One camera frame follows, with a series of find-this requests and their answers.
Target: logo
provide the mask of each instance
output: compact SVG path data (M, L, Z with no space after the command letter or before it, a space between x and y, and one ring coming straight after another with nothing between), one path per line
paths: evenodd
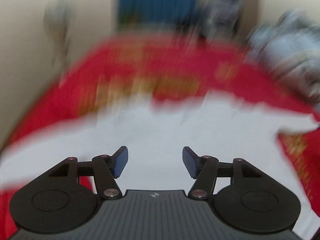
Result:
M153 197L153 198L157 198L157 197L160 196L160 194L157 193L157 192L154 192L154 193L152 193L150 196Z

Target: gold pattern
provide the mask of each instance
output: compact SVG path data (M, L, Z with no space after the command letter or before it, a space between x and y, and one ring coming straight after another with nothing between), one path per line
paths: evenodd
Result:
M276 83L275 87L276 87L275 94L279 96L281 99L286 99L290 96L290 92L285 86Z
M284 145L286 146L288 154L293 155L295 158L301 156L307 147L307 144L301 134L286 135L284 137Z
M307 171L307 165L304 160L303 152L307 148L307 143L302 134L284 135L282 142L285 146L285 150L289 155L300 181L303 183L308 199L313 199L312 190L309 187L311 177Z
M220 63L216 71L216 79L226 82L233 80L238 73L238 67L230 63Z
M135 77L123 79L113 76L106 82L99 77L96 91L88 87L80 100L80 115L97 112L101 107L112 106L123 98L137 94L166 95L167 97L188 97L196 95L199 81L185 77Z
M134 44L123 44L113 49L110 59L116 64L132 64L134 67L143 67L147 64L153 53L147 50L144 42Z

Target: gray object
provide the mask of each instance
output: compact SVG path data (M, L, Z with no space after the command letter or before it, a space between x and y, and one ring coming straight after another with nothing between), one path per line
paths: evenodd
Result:
M197 0L201 34L208 41L216 34L231 38L243 7L242 0Z
M300 11L285 12L277 25L258 27L249 39L248 60L307 101L320 103L320 27Z
M69 66L70 40L68 30L72 17L73 13L70 5L63 0L58 0L56 4L47 5L44 11L44 29L53 41L54 46L52 66L58 59L63 71Z
M191 200L183 190L128 190L105 201L95 216L74 230L40 235L20 229L11 240L299 240L287 230L253 235L221 222L205 201Z

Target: white cloth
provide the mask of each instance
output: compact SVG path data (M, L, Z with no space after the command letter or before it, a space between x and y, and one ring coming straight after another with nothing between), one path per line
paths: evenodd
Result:
M98 118L65 122L34 133L8 148L1 158L0 187L28 182L69 156L89 161L120 146L129 161L117 183L127 189L175 190L186 193L194 183L182 162L182 149L212 155L221 162L240 157L294 192L301 215L294 231L310 240L320 226L296 172L276 143L279 129L314 130L313 117L289 111L242 106L233 98L207 96L201 106L153 109L149 101L128 104ZM215 193L229 179L218 179Z

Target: blurry object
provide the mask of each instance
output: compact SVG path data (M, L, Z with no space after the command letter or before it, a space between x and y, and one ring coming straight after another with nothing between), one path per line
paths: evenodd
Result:
M63 72L69 66L70 39L68 39L68 30L71 18L72 9L62 0L59 0L56 4L48 5L44 12L44 29L54 43L52 65L55 64L56 59L60 59Z
M249 60L262 63L308 101L320 103L320 26L303 12L287 11L276 25L259 26L249 45Z
M197 0L200 35L211 41L217 33L233 37L243 6L242 0Z

